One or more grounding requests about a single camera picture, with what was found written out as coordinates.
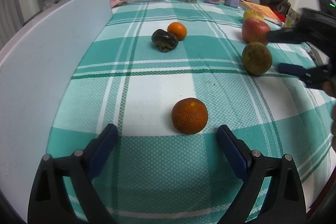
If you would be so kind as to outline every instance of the white board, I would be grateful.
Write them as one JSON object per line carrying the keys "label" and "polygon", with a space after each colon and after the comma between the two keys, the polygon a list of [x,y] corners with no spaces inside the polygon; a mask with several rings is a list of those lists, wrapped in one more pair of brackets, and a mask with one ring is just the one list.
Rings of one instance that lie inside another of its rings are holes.
{"label": "white board", "polygon": [[0,51],[0,189],[24,221],[65,89],[111,18],[110,0],[63,1]]}

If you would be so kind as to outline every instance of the dark orange fruit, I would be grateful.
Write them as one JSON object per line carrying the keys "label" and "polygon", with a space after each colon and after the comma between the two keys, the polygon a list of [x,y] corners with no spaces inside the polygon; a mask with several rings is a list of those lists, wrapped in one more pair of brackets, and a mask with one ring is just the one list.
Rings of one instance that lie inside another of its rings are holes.
{"label": "dark orange fruit", "polygon": [[183,40],[187,36],[187,29],[179,22],[171,23],[167,28],[167,32],[175,35],[178,40]]}
{"label": "dark orange fruit", "polygon": [[174,127],[184,134],[200,132],[208,122],[208,110],[202,101],[186,98],[178,101],[171,112]]}

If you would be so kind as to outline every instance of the green and white plaid tablecloth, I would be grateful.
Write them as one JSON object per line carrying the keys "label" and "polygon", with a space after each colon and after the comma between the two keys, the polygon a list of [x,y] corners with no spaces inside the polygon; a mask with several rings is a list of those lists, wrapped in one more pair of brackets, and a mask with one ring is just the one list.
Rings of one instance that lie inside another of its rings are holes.
{"label": "green and white plaid tablecloth", "polygon": [[[249,76],[241,62],[243,10],[169,0],[112,11],[69,83],[47,152],[70,155],[107,123],[117,125],[119,143],[93,184],[118,223],[216,223],[242,185],[216,143],[222,124],[264,155],[291,154],[311,205],[336,163],[332,99],[274,67],[262,77]],[[174,21],[188,35],[162,53],[151,35]],[[304,46],[268,48],[274,65],[314,66]],[[176,132],[170,117],[174,104],[188,97],[200,99],[209,112],[204,130],[190,136]],[[76,214],[85,218],[69,183]],[[257,216],[268,184],[265,179],[249,219]]]}

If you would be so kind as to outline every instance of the orange paper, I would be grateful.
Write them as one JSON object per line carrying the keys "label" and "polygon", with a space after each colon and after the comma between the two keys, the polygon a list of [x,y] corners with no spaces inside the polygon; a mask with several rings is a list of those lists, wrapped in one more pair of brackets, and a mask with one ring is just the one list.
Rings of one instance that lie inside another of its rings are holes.
{"label": "orange paper", "polygon": [[277,15],[275,13],[273,13],[273,11],[269,7],[263,6],[263,5],[254,4],[254,3],[247,2],[247,1],[244,1],[244,0],[241,0],[241,1],[246,6],[248,6],[251,10],[258,11],[264,17],[269,17],[271,19],[275,19],[275,20],[279,21],[279,18],[277,17]]}

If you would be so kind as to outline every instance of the green-brown fruit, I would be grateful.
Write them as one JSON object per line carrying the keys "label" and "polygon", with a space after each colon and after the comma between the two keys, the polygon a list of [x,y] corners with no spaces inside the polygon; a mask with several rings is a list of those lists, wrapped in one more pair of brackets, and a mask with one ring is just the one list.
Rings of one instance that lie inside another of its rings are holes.
{"label": "green-brown fruit", "polygon": [[247,44],[241,57],[245,69],[253,75],[264,74],[269,70],[273,62],[269,49],[259,42]]}

